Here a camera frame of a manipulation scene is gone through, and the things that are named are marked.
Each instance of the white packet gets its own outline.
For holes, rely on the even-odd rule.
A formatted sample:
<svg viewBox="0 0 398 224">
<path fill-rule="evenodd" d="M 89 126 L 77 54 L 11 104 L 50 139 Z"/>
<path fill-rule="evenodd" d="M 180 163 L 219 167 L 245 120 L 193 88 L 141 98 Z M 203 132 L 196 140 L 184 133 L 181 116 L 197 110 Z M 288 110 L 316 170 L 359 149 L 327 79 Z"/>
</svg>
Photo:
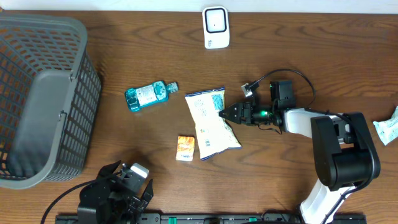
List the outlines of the white packet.
<svg viewBox="0 0 398 224">
<path fill-rule="evenodd" d="M 225 107 L 224 90 L 225 87 L 222 87 L 185 95 L 195 122 L 201 160 L 206 160 L 227 149 L 242 148 L 232 128 L 218 116 L 218 112 Z"/>
<path fill-rule="evenodd" d="M 398 137 L 398 106 L 392 114 L 391 119 L 387 121 L 373 121 L 374 127 L 376 128 L 377 134 L 380 137 L 380 140 L 386 146 L 396 137 Z"/>
</svg>

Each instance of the laundry basket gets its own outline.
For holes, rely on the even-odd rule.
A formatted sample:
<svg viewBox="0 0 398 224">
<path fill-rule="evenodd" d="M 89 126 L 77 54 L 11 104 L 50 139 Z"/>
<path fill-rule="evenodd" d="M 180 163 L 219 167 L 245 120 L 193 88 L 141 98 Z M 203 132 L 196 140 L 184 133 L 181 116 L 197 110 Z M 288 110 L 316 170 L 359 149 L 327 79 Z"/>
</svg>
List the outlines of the laundry basket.
<svg viewBox="0 0 398 224">
<path fill-rule="evenodd" d="M 0 187 L 81 172 L 101 82 L 74 19 L 0 13 Z"/>
</svg>

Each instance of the wooden table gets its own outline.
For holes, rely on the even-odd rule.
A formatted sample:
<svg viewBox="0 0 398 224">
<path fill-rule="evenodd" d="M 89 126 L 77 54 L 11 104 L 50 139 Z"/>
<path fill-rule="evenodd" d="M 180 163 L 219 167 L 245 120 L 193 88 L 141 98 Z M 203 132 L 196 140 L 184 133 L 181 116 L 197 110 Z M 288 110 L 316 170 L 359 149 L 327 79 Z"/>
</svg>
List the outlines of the wooden table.
<svg viewBox="0 0 398 224">
<path fill-rule="evenodd" d="M 225 86 L 227 105 L 242 101 L 241 85 L 276 68 L 303 71 L 317 89 L 319 110 L 361 111 L 382 170 L 372 184 L 339 210 L 364 212 L 368 223 L 398 222 L 398 141 L 384 146 L 372 121 L 389 119 L 398 103 L 398 17 L 361 14 L 230 13 L 228 48 L 206 50 L 201 13 L 32 12 L 79 19 L 88 30 L 88 51 L 104 77 L 93 139 L 81 176 L 43 182 L 28 190 L 0 190 L 0 223 L 38 223 L 44 210 L 71 186 L 95 178 L 122 159 L 150 170 L 155 196 L 149 209 L 164 213 L 262 213 L 292 210 L 310 193 L 317 175 L 311 139 L 231 124 L 242 150 L 193 162 L 175 161 L 178 135 L 195 135 L 184 95 Z M 311 99 L 300 77 L 289 73 L 262 82 L 294 81 L 298 105 Z M 157 80 L 177 81 L 167 103 L 138 113 L 124 91 Z M 75 213 L 79 190 L 61 200 L 58 213 Z"/>
</svg>

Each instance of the bottle cap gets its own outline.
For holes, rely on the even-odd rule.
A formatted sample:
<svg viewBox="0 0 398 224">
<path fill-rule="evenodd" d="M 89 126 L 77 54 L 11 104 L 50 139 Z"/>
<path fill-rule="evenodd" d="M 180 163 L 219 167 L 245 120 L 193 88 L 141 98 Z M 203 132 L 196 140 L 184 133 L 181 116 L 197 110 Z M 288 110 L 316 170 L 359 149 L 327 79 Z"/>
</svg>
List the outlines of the bottle cap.
<svg viewBox="0 0 398 224">
<path fill-rule="evenodd" d="M 169 93 L 175 93 L 176 91 L 178 91 L 177 83 L 173 82 L 173 83 L 167 84 L 166 89 L 167 89 L 167 91 L 169 91 Z"/>
</svg>

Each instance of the black square outline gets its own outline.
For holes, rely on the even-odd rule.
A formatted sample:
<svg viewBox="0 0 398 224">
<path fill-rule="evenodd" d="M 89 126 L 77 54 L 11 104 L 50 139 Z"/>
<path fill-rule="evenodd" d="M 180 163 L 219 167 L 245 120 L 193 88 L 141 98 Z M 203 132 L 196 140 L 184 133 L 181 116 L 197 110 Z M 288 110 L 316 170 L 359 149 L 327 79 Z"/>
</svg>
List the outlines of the black square outline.
<svg viewBox="0 0 398 224">
<path fill-rule="evenodd" d="M 224 12 L 224 24 L 225 24 L 225 29 L 224 29 L 224 30 L 221 30 L 221 31 L 213 31 L 213 32 L 210 32 L 210 31 L 207 29 L 207 16 L 206 16 L 206 13 L 207 13 L 207 11 L 210 11 L 210 10 L 220 10 L 220 9 Z M 225 32 L 225 31 L 226 31 L 226 12 L 225 12 L 225 10 L 224 10 L 223 8 L 207 9 L 207 10 L 205 11 L 205 24 L 206 24 L 206 31 L 207 31 L 207 33 L 209 33 L 209 34 L 214 34 L 214 33 L 218 33 L 218 32 Z"/>
</svg>

